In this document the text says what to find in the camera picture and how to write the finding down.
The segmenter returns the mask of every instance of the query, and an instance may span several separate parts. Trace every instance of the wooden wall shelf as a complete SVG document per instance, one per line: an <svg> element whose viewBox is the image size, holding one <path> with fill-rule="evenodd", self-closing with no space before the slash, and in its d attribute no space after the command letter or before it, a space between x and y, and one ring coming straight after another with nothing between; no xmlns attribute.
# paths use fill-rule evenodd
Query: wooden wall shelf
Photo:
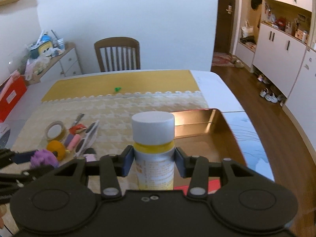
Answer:
<svg viewBox="0 0 316 237"><path fill-rule="evenodd" d="M19 0L0 0L0 6L2 5L6 5L6 4L10 4L10 3L14 3L14 2L18 2Z"/></svg>

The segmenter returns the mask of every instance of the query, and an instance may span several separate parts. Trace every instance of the wooden floor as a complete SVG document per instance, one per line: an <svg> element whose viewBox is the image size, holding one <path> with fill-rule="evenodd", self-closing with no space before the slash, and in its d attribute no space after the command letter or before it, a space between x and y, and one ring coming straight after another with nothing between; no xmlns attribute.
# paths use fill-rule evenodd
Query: wooden floor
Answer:
<svg viewBox="0 0 316 237"><path fill-rule="evenodd" d="M316 166L300 134L280 105L259 96L264 84L246 69L212 67L237 97L254 125L269 158L275 181L293 191L299 211L291 230L315 237Z"/></svg>

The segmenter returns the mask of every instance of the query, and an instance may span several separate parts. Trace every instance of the wooden chair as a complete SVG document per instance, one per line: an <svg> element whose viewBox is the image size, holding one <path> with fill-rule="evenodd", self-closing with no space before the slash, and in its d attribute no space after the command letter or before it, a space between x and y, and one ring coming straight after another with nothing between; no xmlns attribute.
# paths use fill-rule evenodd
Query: wooden chair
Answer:
<svg viewBox="0 0 316 237"><path fill-rule="evenodd" d="M130 37L111 37L94 44L101 72L140 69L139 42Z"/></svg>

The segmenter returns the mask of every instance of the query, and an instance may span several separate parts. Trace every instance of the plastic bag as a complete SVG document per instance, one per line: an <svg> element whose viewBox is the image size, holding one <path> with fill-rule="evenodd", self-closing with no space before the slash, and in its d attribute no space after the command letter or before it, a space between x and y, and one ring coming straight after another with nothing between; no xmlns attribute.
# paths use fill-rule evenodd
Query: plastic bag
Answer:
<svg viewBox="0 0 316 237"><path fill-rule="evenodd" d="M248 36L253 36L253 26L249 26L248 20L245 22L245 26L241 27L242 37L246 38Z"/></svg>
<svg viewBox="0 0 316 237"><path fill-rule="evenodd" d="M49 65L51 58L40 56L35 60L28 59L26 63L25 70L25 80L30 81L32 79L33 73L39 75L44 69Z"/></svg>

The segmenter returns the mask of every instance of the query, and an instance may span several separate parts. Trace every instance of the copper baking tray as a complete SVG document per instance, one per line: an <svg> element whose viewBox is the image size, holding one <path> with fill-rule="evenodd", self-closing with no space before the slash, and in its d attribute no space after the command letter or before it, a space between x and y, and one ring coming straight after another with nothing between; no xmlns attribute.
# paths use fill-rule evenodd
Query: copper baking tray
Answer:
<svg viewBox="0 0 316 237"><path fill-rule="evenodd" d="M188 155L199 155L211 162L231 158L246 165L237 141L223 114L218 109L173 112L175 117L175 145ZM174 186L188 185L175 170Z"/></svg>

